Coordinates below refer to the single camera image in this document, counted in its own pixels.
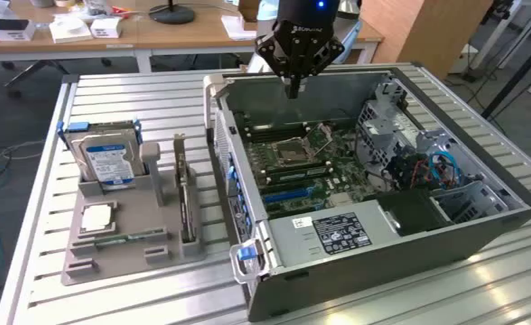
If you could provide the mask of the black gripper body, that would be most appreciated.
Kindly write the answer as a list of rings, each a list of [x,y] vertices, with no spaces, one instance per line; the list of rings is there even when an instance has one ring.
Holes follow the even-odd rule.
[[[279,2],[278,19],[274,32],[285,33],[294,39],[293,57],[298,59],[297,74],[299,76],[301,55],[310,39],[322,42],[337,37],[334,20],[339,8],[338,1],[287,0]]]

